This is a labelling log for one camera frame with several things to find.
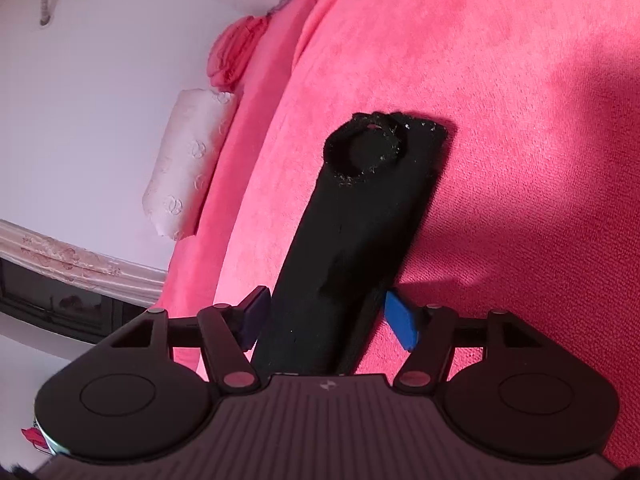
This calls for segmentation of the black pants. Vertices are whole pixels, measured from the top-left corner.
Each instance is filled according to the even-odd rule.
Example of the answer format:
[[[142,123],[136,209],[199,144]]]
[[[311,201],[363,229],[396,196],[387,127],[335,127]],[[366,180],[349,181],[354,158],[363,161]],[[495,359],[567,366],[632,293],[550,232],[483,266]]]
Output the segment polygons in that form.
[[[326,139],[252,356],[262,379],[358,366],[432,201],[448,132],[402,113],[357,113]]]

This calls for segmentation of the pale patterned curtain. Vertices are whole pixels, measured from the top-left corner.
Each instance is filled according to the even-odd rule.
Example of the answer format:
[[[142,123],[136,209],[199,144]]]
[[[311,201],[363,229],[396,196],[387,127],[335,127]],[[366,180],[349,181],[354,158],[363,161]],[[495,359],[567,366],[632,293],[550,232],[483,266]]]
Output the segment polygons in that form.
[[[140,307],[160,299],[166,272],[90,252],[1,221],[1,258],[77,288]]]

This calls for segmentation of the dark window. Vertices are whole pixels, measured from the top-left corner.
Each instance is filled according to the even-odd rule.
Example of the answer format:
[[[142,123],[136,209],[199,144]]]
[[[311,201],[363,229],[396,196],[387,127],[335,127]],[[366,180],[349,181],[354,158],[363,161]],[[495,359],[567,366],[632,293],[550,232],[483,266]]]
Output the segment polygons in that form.
[[[143,311],[1,260],[1,312],[48,332],[97,344]]]

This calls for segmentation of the far pink bed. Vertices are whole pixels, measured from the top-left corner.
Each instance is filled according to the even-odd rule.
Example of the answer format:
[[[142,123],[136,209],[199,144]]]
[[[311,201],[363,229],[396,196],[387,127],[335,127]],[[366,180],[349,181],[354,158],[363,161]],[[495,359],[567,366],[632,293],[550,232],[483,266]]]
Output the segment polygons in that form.
[[[305,22],[319,0],[283,0],[233,92],[238,107],[193,235],[175,242],[157,307],[190,318],[213,304],[224,256],[272,118],[291,77]]]

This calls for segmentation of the red ruffled pillow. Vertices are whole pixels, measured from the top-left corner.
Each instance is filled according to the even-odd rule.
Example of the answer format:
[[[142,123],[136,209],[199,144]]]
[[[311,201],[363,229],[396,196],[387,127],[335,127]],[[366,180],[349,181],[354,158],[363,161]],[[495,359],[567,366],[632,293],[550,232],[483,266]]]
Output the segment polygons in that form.
[[[244,16],[218,36],[206,64],[206,75],[213,88],[221,92],[235,90],[269,22],[267,15]]]

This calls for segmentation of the near pink bed blanket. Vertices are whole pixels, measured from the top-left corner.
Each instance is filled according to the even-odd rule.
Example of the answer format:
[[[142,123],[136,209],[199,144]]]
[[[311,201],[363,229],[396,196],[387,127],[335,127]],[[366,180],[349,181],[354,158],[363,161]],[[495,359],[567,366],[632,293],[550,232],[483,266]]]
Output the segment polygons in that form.
[[[236,217],[215,298],[272,285],[326,137],[357,112],[450,132],[398,278],[464,316],[508,309],[620,395],[639,460],[639,0],[319,0]]]

